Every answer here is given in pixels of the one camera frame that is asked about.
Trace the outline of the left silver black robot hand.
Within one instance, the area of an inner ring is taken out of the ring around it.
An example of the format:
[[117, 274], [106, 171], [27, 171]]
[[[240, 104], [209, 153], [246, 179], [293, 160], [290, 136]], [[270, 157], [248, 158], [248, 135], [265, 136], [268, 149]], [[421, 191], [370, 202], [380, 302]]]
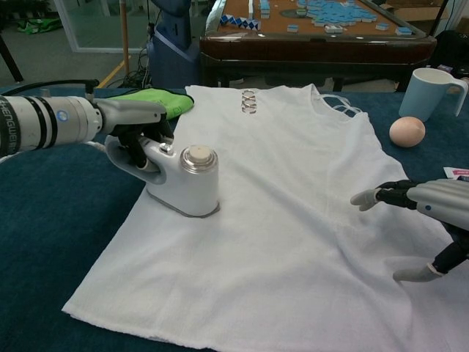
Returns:
[[119, 148], [130, 157], [131, 164], [146, 169], [149, 159], [141, 138], [170, 142], [174, 134], [167, 120], [166, 108], [159, 103], [140, 100], [96, 99], [103, 118], [101, 132], [117, 138]]

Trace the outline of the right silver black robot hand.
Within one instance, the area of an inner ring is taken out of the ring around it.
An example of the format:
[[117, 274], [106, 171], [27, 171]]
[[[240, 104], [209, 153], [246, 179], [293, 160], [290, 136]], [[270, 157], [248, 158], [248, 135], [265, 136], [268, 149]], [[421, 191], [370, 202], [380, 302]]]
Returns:
[[393, 279], [400, 282], [430, 282], [446, 275], [468, 260], [468, 182], [439, 179], [427, 182], [388, 181], [351, 197], [350, 203], [361, 211], [384, 202], [439, 221], [452, 242], [422, 268], [399, 270]]

